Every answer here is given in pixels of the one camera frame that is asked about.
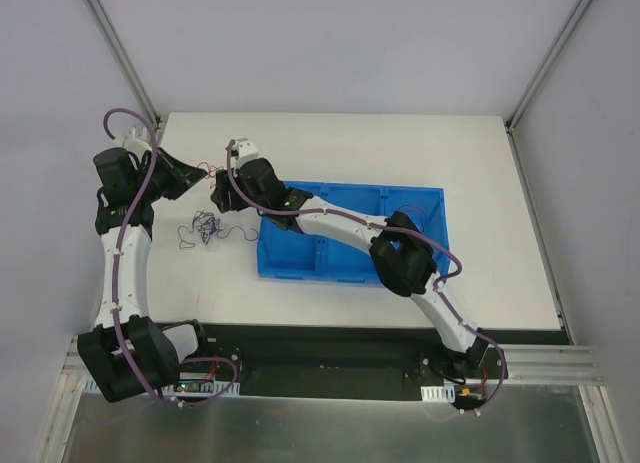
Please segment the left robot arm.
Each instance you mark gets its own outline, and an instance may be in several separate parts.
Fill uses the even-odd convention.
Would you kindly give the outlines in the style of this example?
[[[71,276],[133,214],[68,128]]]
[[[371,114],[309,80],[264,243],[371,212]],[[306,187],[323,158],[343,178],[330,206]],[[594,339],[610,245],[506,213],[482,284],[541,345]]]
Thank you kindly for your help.
[[[198,321],[158,325],[147,302],[153,204],[179,198],[205,172],[162,149],[136,155],[111,148],[93,163],[101,181],[95,229],[104,281],[93,327],[79,335],[77,348],[103,397],[115,403],[145,392],[160,394],[178,382],[181,365],[199,372],[210,363],[212,350]]]

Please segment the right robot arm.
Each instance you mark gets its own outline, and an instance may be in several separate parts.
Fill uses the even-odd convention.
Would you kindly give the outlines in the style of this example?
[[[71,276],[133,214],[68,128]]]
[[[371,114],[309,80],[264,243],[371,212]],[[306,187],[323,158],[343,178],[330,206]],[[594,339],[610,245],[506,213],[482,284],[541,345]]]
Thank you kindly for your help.
[[[433,324],[453,379],[473,377],[484,368],[488,337],[445,291],[446,282],[461,274],[461,261],[421,233],[405,213],[384,217],[332,205],[286,186],[264,158],[217,170],[211,201],[222,213],[252,208],[282,231],[328,238],[368,255],[382,285],[411,299]]]

